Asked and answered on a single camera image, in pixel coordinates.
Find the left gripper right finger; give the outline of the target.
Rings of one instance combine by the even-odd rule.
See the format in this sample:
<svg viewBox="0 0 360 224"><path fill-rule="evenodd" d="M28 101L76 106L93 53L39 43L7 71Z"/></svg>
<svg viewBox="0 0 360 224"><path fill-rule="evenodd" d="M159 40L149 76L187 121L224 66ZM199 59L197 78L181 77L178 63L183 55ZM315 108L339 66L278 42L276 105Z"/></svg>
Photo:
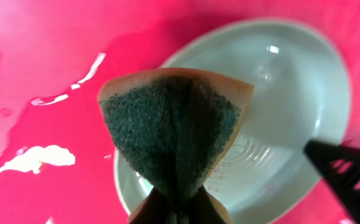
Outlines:
<svg viewBox="0 0 360 224"><path fill-rule="evenodd" d="M186 203L189 224L228 224L229 213L204 186Z"/></svg>

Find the light blue plate top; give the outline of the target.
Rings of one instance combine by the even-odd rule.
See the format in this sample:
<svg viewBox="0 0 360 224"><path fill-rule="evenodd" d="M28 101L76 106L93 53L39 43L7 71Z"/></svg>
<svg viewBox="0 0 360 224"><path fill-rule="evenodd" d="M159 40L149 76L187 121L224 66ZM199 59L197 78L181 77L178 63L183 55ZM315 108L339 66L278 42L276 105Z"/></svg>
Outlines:
<svg viewBox="0 0 360 224"><path fill-rule="evenodd" d="M164 68L197 68L254 86L242 128L205 182L233 223L272 223L320 176L304 155L313 138L341 142L350 113L348 72L328 39L306 25L239 21L190 42Z"/></svg>

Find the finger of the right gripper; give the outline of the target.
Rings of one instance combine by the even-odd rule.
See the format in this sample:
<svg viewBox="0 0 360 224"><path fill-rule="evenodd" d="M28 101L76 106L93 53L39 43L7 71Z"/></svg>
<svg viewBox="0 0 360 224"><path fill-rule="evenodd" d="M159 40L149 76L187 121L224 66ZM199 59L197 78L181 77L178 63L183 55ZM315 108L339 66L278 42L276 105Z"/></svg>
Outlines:
<svg viewBox="0 0 360 224"><path fill-rule="evenodd" d="M304 153L348 214L360 223L360 149L310 140Z"/></svg>

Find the green yellow sponge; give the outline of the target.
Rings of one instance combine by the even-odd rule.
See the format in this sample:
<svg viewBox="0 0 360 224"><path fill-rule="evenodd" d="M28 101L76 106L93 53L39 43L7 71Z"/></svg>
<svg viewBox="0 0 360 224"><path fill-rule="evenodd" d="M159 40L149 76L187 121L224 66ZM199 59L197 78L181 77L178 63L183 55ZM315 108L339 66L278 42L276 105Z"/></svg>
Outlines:
<svg viewBox="0 0 360 224"><path fill-rule="evenodd" d="M145 70L101 87L98 103L113 143L166 196L166 223L188 223L186 203L234 142L253 91L250 83L190 68Z"/></svg>

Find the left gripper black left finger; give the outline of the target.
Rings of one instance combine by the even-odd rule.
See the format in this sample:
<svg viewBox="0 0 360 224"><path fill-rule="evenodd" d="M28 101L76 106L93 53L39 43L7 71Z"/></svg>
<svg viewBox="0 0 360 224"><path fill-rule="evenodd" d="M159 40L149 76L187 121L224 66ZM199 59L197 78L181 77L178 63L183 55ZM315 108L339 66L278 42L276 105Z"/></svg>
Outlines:
<svg viewBox="0 0 360 224"><path fill-rule="evenodd" d="M127 219L128 224L165 224L171 206L166 196L153 188Z"/></svg>

